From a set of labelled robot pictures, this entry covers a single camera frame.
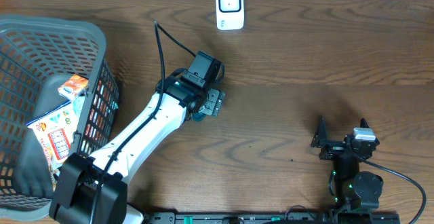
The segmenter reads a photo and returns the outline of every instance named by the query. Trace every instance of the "wooden table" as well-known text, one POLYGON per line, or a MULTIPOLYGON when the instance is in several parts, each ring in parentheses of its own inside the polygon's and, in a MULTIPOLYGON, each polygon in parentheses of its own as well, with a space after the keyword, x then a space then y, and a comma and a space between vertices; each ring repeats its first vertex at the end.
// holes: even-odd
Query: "wooden table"
MULTIPOLYGON (((215 0, 0 0, 0 13, 84 20, 105 33, 106 59, 123 82, 113 135, 147 104, 160 76, 153 21, 226 65, 217 118, 185 123, 134 177, 143 211, 281 212, 324 208, 332 163, 309 147, 319 115, 343 138, 365 117, 380 146, 372 161, 418 181, 434 222, 434 0, 245 0, 239 31, 216 28, 215 0)), ((161 36, 169 73, 192 58, 161 36)), ((380 210, 402 223, 417 188, 384 179, 380 210)))

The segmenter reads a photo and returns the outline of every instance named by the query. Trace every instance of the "gray basket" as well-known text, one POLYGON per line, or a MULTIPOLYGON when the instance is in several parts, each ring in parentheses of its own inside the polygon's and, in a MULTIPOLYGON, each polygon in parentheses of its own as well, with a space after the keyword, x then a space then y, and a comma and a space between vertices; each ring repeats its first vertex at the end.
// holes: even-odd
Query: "gray basket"
POLYGON ((86 22, 0 15, 0 218, 48 214, 52 182, 42 147, 25 123, 66 99, 71 74, 89 79, 69 153, 88 156, 108 142, 119 90, 104 60, 102 31, 86 22))

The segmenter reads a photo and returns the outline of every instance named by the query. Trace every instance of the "cable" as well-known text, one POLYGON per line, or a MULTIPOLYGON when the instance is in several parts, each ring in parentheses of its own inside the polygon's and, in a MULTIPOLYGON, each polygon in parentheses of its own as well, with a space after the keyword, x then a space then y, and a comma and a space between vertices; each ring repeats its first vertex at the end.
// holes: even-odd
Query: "cable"
POLYGON ((160 55, 160 63, 161 63, 161 92, 158 97, 157 106, 155 106, 154 111, 149 115, 149 117, 140 125, 138 126, 122 143, 121 145, 113 152, 112 156, 107 162, 106 167, 102 171, 102 174, 100 178, 98 179, 98 185, 96 187, 96 193, 94 197, 94 201, 92 202, 92 211, 90 213, 90 224, 93 224, 95 221, 95 213, 96 213, 96 207, 98 205, 98 198, 101 194, 101 188, 102 188, 102 182, 104 181, 104 177, 106 176, 107 172, 109 171, 109 168, 113 161, 117 158, 117 155, 119 152, 127 145, 127 143, 145 126, 147 125, 152 119, 154 119, 155 115, 157 114, 161 101, 163 100, 163 88, 164 88, 164 79, 165 79, 165 67, 164 67, 164 57, 163 57, 163 49, 161 48, 161 42, 160 42, 160 36, 158 33, 158 28, 160 28, 172 41, 175 41, 178 45, 181 45, 176 40, 173 39, 166 31, 164 31, 157 23, 157 21, 154 21, 155 26, 155 38, 157 39, 157 45, 158 45, 158 52, 160 55))
POLYGON ((161 27, 158 23, 157 23, 158 28, 163 31, 163 33, 165 35, 167 35, 167 37, 169 37, 174 43, 178 44, 178 46, 182 47, 185 51, 189 52, 191 55, 193 55, 193 57, 196 57, 196 54, 194 52, 192 52, 190 49, 186 48, 184 45, 182 45, 179 41, 176 41, 169 33, 167 33, 167 31, 165 31, 165 29, 163 29, 163 27, 161 27))
POLYGON ((291 213, 291 211, 292 211, 295 207, 301 207, 301 208, 303 208, 303 209, 307 212, 307 214, 309 214, 309 215, 312 217, 313 220, 316 219, 316 218, 313 216, 313 214, 310 213, 310 212, 306 209, 306 207, 304 207, 304 206, 302 206, 302 205, 300 205, 300 204, 297 204, 297 205, 295 205, 295 206, 291 206, 291 208, 290 208, 289 210, 286 211, 286 213, 285 213, 285 220, 288 219, 288 217, 289 217, 288 215, 291 213))
POLYGON ((425 190, 423 189, 423 187, 420 186, 420 184, 417 183, 415 180, 411 179, 410 177, 408 177, 408 176, 406 176, 404 174, 401 174, 401 173, 396 172, 394 170, 391 170, 389 168, 385 168, 384 166, 380 166, 378 164, 375 164, 375 163, 372 163, 372 162, 369 162, 369 161, 363 159, 358 154, 356 154, 356 152, 353 151, 353 144, 352 143, 351 143, 351 146, 349 147, 349 149, 354 154, 354 156, 357 159, 359 159, 360 161, 362 161, 363 163, 368 164, 370 166, 373 166, 375 168, 378 168, 380 170, 387 171, 387 172, 389 172, 391 174, 394 174, 395 176, 399 176, 399 177, 401 177, 401 178, 403 178, 403 179, 411 182, 413 185, 415 185, 419 189, 420 193, 422 194, 422 204, 420 205, 419 211, 416 213, 416 216, 414 216, 414 218, 409 222, 409 224, 415 223, 419 219, 419 217, 421 216, 423 210, 425 209, 425 205, 427 203, 427 195, 426 195, 425 190))

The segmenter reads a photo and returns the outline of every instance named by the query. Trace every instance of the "wood grain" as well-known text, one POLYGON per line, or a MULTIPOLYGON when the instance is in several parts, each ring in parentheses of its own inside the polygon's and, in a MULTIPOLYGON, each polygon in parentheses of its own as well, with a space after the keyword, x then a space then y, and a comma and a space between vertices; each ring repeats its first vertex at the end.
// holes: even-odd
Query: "wood grain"
MULTIPOLYGON (((380 139, 373 162, 418 181, 434 222, 434 0, 245 0, 245 26, 219 31, 215 0, 0 0, 0 13, 84 20, 107 38, 123 83, 113 135, 149 101, 159 79, 153 20, 226 65, 217 118, 185 123, 139 169, 129 201, 143 211, 285 211, 333 203, 331 162, 309 144, 324 115, 330 136, 365 117, 380 139)), ((166 71, 188 53, 162 37, 166 71)), ((416 214, 411 184, 384 179, 380 210, 416 214)))

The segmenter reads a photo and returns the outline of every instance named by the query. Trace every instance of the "black cable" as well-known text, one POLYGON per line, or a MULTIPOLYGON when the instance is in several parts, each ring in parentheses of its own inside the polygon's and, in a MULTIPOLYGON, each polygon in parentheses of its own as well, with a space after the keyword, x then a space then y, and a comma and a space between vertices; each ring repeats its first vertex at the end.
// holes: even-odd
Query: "black cable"
POLYGON ((167 37, 169 37, 174 43, 178 44, 178 46, 182 47, 185 51, 189 52, 191 55, 193 55, 193 57, 196 57, 196 54, 194 52, 192 52, 190 49, 186 48, 184 45, 182 45, 179 41, 176 41, 169 33, 167 33, 167 31, 165 31, 165 29, 163 29, 163 27, 161 27, 159 24, 157 24, 158 28, 163 31, 163 33, 165 35, 167 35, 167 37))
POLYGON ((378 168, 380 170, 387 171, 387 172, 389 172, 391 174, 394 174, 395 176, 399 176, 399 177, 401 177, 401 178, 403 178, 403 179, 411 182, 413 185, 415 185, 419 189, 420 193, 422 194, 422 204, 420 205, 419 211, 416 213, 416 216, 414 216, 414 218, 409 222, 409 224, 415 223, 419 219, 419 217, 421 216, 423 210, 425 209, 425 205, 427 204, 427 195, 426 195, 425 190, 423 189, 423 187, 420 186, 420 184, 417 183, 415 180, 411 179, 410 177, 408 177, 408 176, 406 176, 404 174, 401 174, 401 173, 396 172, 394 170, 391 170, 389 168, 385 168, 384 166, 380 166, 378 164, 375 164, 375 163, 372 163, 372 162, 369 162, 369 161, 363 159, 358 154, 356 154, 356 152, 353 151, 353 145, 352 144, 351 144, 351 146, 349 148, 350 148, 350 151, 354 154, 354 156, 357 159, 359 159, 360 161, 362 161, 363 163, 368 164, 370 166, 373 166, 375 168, 378 168))
POLYGON ((286 213, 285 213, 285 220, 287 220, 287 219, 289 218, 289 214, 291 213, 291 211, 292 211, 295 207, 301 207, 301 208, 303 208, 303 209, 307 212, 307 214, 309 214, 309 215, 312 217, 312 219, 314 219, 314 220, 316 219, 316 218, 313 216, 313 214, 310 213, 310 212, 306 209, 306 207, 304 207, 304 206, 302 206, 302 205, 300 205, 300 204, 297 204, 297 205, 295 205, 295 206, 291 206, 291 208, 290 208, 289 210, 286 211, 286 213))
POLYGON ((173 37, 170 37, 168 33, 166 33, 166 31, 164 31, 157 23, 157 21, 154 21, 154 25, 155 25, 155 38, 157 39, 157 45, 158 45, 158 52, 160 55, 160 63, 161 63, 161 92, 160 95, 158 97, 158 102, 157 102, 157 106, 155 106, 154 111, 149 115, 149 117, 140 125, 138 126, 122 143, 121 145, 113 152, 112 156, 110 157, 110 159, 107 162, 106 167, 104 168, 104 170, 102 171, 102 174, 100 176, 100 178, 98 179, 98 185, 96 187, 96 193, 95 193, 95 197, 94 197, 94 201, 92 202, 92 211, 90 213, 90 224, 93 224, 95 221, 95 213, 96 213, 96 207, 98 205, 98 198, 101 194, 101 187, 102 187, 102 182, 104 181, 104 177, 106 176, 107 172, 109 171, 109 168, 111 166, 111 164, 113 163, 113 161, 117 158, 117 155, 119 154, 119 152, 125 147, 125 145, 127 145, 127 143, 145 126, 147 125, 152 119, 154 119, 155 115, 157 114, 160 105, 161 105, 161 101, 163 100, 163 88, 164 88, 164 79, 165 79, 165 67, 164 67, 164 57, 163 57, 163 49, 161 48, 161 42, 160 42, 160 36, 158 33, 158 27, 172 40, 173 37))

